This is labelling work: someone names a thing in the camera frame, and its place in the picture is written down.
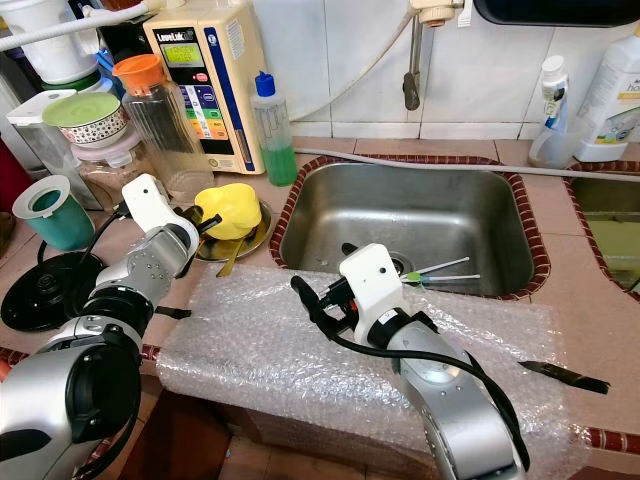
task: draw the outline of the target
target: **patterned bowl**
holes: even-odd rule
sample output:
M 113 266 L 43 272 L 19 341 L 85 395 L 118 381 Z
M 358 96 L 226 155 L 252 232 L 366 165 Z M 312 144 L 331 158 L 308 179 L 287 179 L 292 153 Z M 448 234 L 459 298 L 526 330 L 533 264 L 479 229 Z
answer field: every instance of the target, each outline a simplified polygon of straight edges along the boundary
M 113 145 L 122 135 L 127 126 L 127 117 L 122 106 L 111 115 L 97 122 L 79 127 L 58 127 L 71 143 L 88 148 L 102 148 Z
M 83 148 L 114 144 L 124 135 L 128 123 L 120 100 L 110 93 L 79 93 L 58 100 L 45 109 L 42 117 Z

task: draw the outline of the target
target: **green dish soap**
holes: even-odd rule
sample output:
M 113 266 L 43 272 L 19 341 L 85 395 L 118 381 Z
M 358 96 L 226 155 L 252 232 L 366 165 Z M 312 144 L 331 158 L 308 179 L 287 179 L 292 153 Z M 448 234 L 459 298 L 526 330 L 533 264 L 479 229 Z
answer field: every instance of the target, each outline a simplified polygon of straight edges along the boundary
M 284 95 L 276 92 L 273 76 L 264 72 L 256 77 L 256 91 L 257 95 L 251 97 L 251 105 L 267 177 L 278 187 L 291 185 L 298 177 L 298 167 Z

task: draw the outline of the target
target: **water pipe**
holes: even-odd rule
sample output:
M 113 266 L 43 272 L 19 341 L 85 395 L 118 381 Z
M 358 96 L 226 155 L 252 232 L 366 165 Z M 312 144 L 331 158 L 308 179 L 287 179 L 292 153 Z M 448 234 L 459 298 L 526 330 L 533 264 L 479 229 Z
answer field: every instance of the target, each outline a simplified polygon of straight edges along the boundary
M 126 20 L 131 20 L 132 18 L 139 17 L 151 11 L 164 8 L 165 5 L 166 2 L 164 0 L 143 0 L 138 5 L 126 8 L 124 10 L 118 10 L 116 12 L 111 12 L 108 10 L 103 12 L 101 10 L 98 10 L 100 12 L 99 15 L 92 15 L 80 20 L 52 25 L 51 27 L 45 28 L 43 30 L 24 32 L 17 35 L 0 38 L 0 52 L 20 47 L 22 45 L 39 42 L 41 40 L 58 37 L 60 35 L 79 32 L 81 30 L 103 27 L 105 25 L 115 25 Z
M 375 165 L 384 165 L 386 167 L 394 168 L 411 168 L 414 170 L 454 170 L 517 173 L 522 175 L 543 175 L 548 177 L 565 178 L 592 178 L 598 180 L 614 180 L 618 182 L 640 183 L 640 175 L 621 175 L 602 172 L 580 172 L 577 170 L 556 170 L 553 168 L 512 167 L 508 165 L 438 165 L 431 163 L 407 163 L 394 160 L 384 160 L 381 158 L 365 157 L 363 155 L 354 155 L 351 153 L 334 152 L 332 150 L 322 150 L 317 148 L 296 148 L 295 152 L 309 155 L 326 155 L 328 157 L 344 158 L 345 160 L 353 160 L 356 162 L 372 163 Z
M 393 47 L 393 45 L 396 43 L 398 38 L 400 38 L 400 35 L 404 31 L 404 29 L 407 27 L 407 25 L 409 25 L 409 22 L 413 19 L 415 15 L 416 15 L 416 11 L 413 10 L 412 8 L 409 8 L 406 11 L 406 13 L 402 16 L 402 19 L 400 20 L 398 27 L 394 30 L 393 34 L 391 35 L 387 43 L 384 45 L 382 50 L 380 50 L 378 55 L 376 55 L 371 60 L 371 62 L 365 65 L 355 77 L 353 77 L 351 80 L 345 83 L 335 95 L 332 95 L 328 99 L 323 100 L 321 103 L 313 105 L 307 108 L 306 110 L 292 112 L 291 115 L 289 116 L 289 120 L 294 122 L 304 117 L 308 117 L 309 115 L 316 113 L 318 110 L 322 110 L 327 105 L 331 105 L 333 102 L 341 98 L 345 93 L 351 90 L 351 88 L 353 88 L 360 80 L 362 80 L 362 78 L 364 78 L 364 76 L 367 73 L 369 73 L 373 67 L 375 67 L 378 64 L 378 62 L 382 59 L 382 57 L 384 57 L 387 54 L 387 52 L 391 50 L 391 47 Z

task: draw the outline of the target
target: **kitchen counter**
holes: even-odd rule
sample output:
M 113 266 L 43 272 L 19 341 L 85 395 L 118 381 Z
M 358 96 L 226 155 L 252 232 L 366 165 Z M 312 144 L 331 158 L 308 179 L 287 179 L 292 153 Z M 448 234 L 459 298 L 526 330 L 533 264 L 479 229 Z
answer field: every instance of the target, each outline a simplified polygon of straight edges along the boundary
M 296 146 L 324 148 L 356 154 L 471 155 L 499 160 L 507 165 L 526 165 L 530 142 L 504 141 L 434 141 L 434 140 L 353 140 L 298 138 Z M 298 155 L 302 165 L 314 156 Z M 640 161 L 640 145 L 631 145 L 624 160 Z M 250 177 L 220 174 L 216 183 L 251 184 L 273 210 L 277 219 L 289 193 L 288 188 L 270 185 L 265 176 Z M 558 329 L 564 334 L 567 367 L 583 375 L 612 384 L 609 394 L 598 395 L 574 390 L 569 399 L 572 420 L 581 426 L 602 429 L 593 431 L 601 447 L 640 454 L 640 378 L 637 345 L 640 343 L 640 302 L 625 294 L 603 275 L 576 215 L 571 198 L 560 178 L 523 176 L 533 215 L 551 262 L 551 273 L 542 287 L 520 301 L 551 305 L 557 312 Z M 96 223 L 105 214 L 95 214 Z M 98 242 L 95 253 L 107 264 L 114 263 L 136 243 L 141 231 L 131 220 L 112 225 Z M 23 222 L 18 222 L 11 245 L 0 258 L 0 298 L 10 286 L 36 262 L 40 238 Z M 254 254 L 240 260 L 245 265 L 273 266 L 267 243 Z M 56 254 L 48 249 L 45 258 Z M 169 307 L 187 308 L 190 292 L 197 284 L 206 264 L 195 261 L 189 274 L 177 280 L 162 302 Z M 162 347 L 176 320 L 155 315 L 144 336 L 144 343 Z M 11 350 L 34 352 L 51 332 L 25 334 L 0 324 L 0 358 Z M 155 349 L 147 349 L 153 356 Z M 12 354 L 16 360 L 19 353 Z M 154 373 L 152 362 L 145 362 L 143 372 Z M 615 432 L 627 432 L 629 435 Z M 596 466 L 617 471 L 640 472 L 640 455 L 598 452 Z

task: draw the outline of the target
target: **yellow cup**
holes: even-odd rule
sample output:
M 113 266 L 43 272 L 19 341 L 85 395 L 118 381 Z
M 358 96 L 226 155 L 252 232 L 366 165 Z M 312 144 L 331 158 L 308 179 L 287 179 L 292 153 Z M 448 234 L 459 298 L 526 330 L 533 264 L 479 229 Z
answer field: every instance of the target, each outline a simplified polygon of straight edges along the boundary
M 258 196 L 245 183 L 207 188 L 196 195 L 195 203 L 203 210 L 203 221 L 216 214 L 222 217 L 218 225 L 206 231 L 207 235 L 219 240 L 242 238 L 262 219 Z

